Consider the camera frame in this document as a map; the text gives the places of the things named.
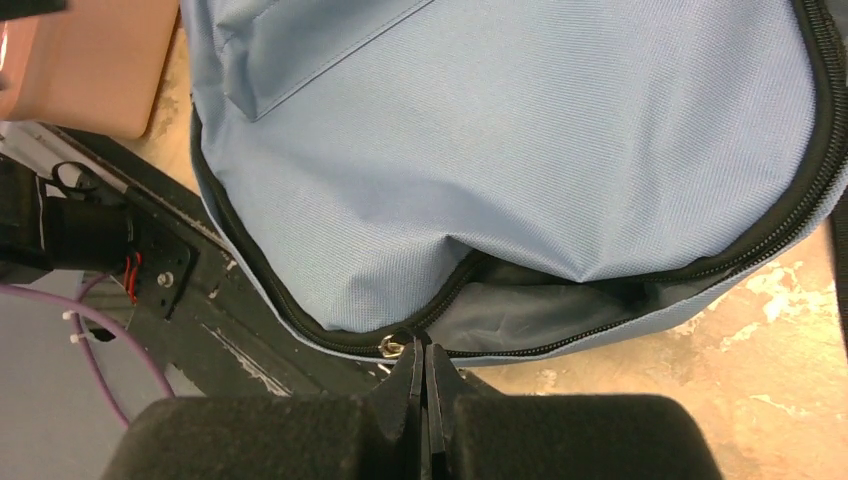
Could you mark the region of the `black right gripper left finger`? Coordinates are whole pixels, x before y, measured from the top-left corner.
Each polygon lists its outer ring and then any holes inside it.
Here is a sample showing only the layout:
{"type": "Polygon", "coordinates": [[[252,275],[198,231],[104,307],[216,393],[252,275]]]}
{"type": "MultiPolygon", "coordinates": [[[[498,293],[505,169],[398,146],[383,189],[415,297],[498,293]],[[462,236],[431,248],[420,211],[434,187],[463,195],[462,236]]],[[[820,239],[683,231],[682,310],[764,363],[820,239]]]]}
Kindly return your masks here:
{"type": "Polygon", "coordinates": [[[105,479],[414,479],[424,346],[356,395],[178,397],[130,425],[105,479]]]}

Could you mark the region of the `blue student backpack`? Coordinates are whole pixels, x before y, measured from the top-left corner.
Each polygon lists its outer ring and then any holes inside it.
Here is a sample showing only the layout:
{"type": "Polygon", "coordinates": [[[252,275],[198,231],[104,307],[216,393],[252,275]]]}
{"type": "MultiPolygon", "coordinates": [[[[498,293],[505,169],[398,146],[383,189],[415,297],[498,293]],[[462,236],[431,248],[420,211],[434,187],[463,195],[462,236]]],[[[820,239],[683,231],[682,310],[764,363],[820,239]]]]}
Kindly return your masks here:
{"type": "Polygon", "coordinates": [[[185,1],[204,206],[298,340],[463,366],[673,328],[847,185],[828,1],[185,1]]]}

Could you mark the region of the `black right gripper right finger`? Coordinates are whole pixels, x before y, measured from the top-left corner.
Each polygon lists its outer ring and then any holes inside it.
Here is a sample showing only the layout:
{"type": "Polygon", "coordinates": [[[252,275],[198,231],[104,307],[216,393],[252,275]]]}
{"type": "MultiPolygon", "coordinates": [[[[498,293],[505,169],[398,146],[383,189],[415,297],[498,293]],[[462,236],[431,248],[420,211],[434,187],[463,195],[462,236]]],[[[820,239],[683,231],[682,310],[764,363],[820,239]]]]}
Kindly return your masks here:
{"type": "Polygon", "coordinates": [[[699,426],[678,402],[637,394],[515,396],[469,385],[426,346],[435,479],[719,479],[699,426]]]}

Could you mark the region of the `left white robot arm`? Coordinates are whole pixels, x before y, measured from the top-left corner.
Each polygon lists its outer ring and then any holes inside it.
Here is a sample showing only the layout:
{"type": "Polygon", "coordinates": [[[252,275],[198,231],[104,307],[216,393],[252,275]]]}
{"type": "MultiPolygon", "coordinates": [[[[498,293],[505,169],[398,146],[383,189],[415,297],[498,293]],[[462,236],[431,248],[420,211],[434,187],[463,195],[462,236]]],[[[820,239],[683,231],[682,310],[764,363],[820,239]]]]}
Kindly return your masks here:
{"type": "Polygon", "coordinates": [[[133,222],[124,188],[44,127],[1,124],[1,282],[53,271],[116,273],[133,222]]]}

